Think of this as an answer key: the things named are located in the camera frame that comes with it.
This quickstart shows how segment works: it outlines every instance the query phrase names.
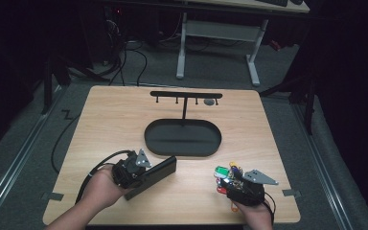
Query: desk leg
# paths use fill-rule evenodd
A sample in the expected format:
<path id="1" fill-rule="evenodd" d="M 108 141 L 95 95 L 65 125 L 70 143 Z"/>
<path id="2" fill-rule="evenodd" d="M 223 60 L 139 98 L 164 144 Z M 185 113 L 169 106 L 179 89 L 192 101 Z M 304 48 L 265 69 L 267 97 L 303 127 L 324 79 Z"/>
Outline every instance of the desk leg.
<path id="1" fill-rule="evenodd" d="M 183 23 L 181 28 L 181 46 L 180 46 L 180 53 L 178 54 L 177 75 L 176 75 L 178 79 L 184 78 L 186 33 L 187 33 L 187 13 L 183 12 Z"/>
<path id="2" fill-rule="evenodd" d="M 263 36 L 265 35 L 265 28 L 267 27 L 267 23 L 268 23 L 267 19 L 263 21 L 262 26 L 258 33 L 258 37 L 255 42 L 255 46 L 253 48 L 253 52 L 251 55 L 246 56 L 247 66 L 249 67 L 250 78 L 252 79 L 252 84 L 254 86 L 260 85 L 259 76 L 256 71 L 255 58 L 256 58 L 256 55 L 258 54 L 259 47 L 262 43 Z"/>

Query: dark background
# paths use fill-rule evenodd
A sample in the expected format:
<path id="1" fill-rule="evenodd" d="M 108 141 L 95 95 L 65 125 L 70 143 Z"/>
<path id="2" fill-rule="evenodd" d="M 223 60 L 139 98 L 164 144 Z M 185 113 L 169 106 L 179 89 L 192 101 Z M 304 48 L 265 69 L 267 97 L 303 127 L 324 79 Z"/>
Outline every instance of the dark background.
<path id="1" fill-rule="evenodd" d="M 368 203 L 368 1 L 307 3 L 310 14 L 336 16 L 340 23 L 315 24 L 308 30 L 306 22 L 270 21 L 264 44 L 271 40 L 282 47 L 301 44 L 285 81 L 301 76 L 314 79 L 315 94 L 334 141 Z M 60 53 L 92 67 L 96 54 L 92 53 L 95 43 L 90 36 L 95 30 L 87 18 L 96 15 L 98 19 L 101 8 L 95 9 L 90 14 L 72 4 L 0 2 L 0 138 L 33 99 L 50 54 Z M 124 24 L 129 34 L 153 45 L 160 38 L 158 31 L 168 34 L 177 18 L 176 12 L 166 11 L 126 9 L 124 13 L 124 19 L 135 18 Z M 100 27 L 95 28 L 97 37 L 106 44 L 101 30 L 98 32 Z M 109 54 L 104 51 L 101 55 L 106 59 Z M 286 91 L 302 91 L 304 95 L 308 87 L 299 82 Z"/>

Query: black oval tray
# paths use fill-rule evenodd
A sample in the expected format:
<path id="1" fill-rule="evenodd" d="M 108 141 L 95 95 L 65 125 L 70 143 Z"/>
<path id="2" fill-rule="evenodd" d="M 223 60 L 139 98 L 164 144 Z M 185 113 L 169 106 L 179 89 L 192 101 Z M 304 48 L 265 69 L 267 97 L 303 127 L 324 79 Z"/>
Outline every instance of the black oval tray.
<path id="1" fill-rule="evenodd" d="M 158 155 L 209 156 L 221 140 L 217 126 L 205 120 L 159 119 L 145 130 L 148 149 Z"/>

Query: hand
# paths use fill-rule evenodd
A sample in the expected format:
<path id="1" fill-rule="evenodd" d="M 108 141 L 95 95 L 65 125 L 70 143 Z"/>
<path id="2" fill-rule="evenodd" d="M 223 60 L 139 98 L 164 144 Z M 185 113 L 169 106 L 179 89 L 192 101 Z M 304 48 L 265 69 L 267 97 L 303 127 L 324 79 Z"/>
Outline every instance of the hand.
<path id="1" fill-rule="evenodd" d="M 130 189 L 121 188 L 114 183 L 112 166 L 105 165 L 89 180 L 79 202 L 85 203 L 100 212 L 102 209 L 113 205 L 129 191 Z"/>
<path id="2" fill-rule="evenodd" d="M 271 214 L 267 208 L 260 204 L 258 206 L 245 206 L 236 201 L 232 202 L 241 210 L 247 225 L 253 230 L 272 230 L 273 226 L 271 224 Z"/>

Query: gray carpet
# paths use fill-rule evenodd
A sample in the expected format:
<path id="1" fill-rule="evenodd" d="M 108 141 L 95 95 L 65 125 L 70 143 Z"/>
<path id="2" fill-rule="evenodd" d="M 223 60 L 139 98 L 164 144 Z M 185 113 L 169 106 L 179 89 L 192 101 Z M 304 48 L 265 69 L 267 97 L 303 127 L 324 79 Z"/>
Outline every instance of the gray carpet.
<path id="1" fill-rule="evenodd" d="M 142 52 L 147 58 L 147 67 L 140 79 L 144 86 L 156 84 L 263 91 L 282 81 L 298 51 L 297 46 L 279 52 L 267 46 L 261 47 L 256 59 L 261 79 L 261 86 L 257 88 L 251 85 L 244 55 L 239 55 L 244 53 L 244 47 L 249 45 L 247 43 L 231 46 L 229 51 L 223 45 L 217 44 L 191 45 L 190 49 L 202 51 L 187 53 L 183 80 L 175 78 L 178 52 L 176 43 L 164 44 L 158 48 L 147 45 L 140 47 L 139 43 L 129 44 L 130 48 L 140 47 L 136 51 Z M 145 66 L 145 59 L 136 52 L 127 51 L 126 54 L 124 80 L 126 84 L 135 84 Z M 97 65 L 95 71 L 100 72 L 104 68 Z M 115 79 L 113 85 L 122 84 L 120 77 L 119 75 Z M 59 169 L 77 122 L 66 129 L 56 149 L 54 146 L 62 131 L 69 126 L 70 119 L 81 113 L 90 87 L 97 84 L 100 83 L 87 78 L 73 78 L 71 85 L 61 90 L 63 96 L 53 108 L 42 132 L 35 139 L 26 164 L 0 204 L 0 229 L 44 227 L 42 217 L 48 201 L 42 199 L 42 195 L 53 190 L 57 179 L 51 165 L 51 155 L 53 153 L 55 167 Z M 34 101 L 12 122 L 10 130 L 0 143 L 0 181 L 40 117 L 43 108 L 42 85 L 34 95 Z M 337 152 L 319 102 L 315 102 L 313 135 L 307 137 L 305 130 L 301 128 L 302 122 L 296 115 L 299 105 L 289 104 L 286 95 L 278 93 L 262 100 L 291 187 L 301 194 L 296 198 L 301 220 L 295 224 L 275 224 L 275 229 L 341 229 L 312 158 L 312 143 L 320 151 L 334 186 L 341 195 L 344 207 L 350 215 L 352 229 L 368 229 L 367 206 Z"/>

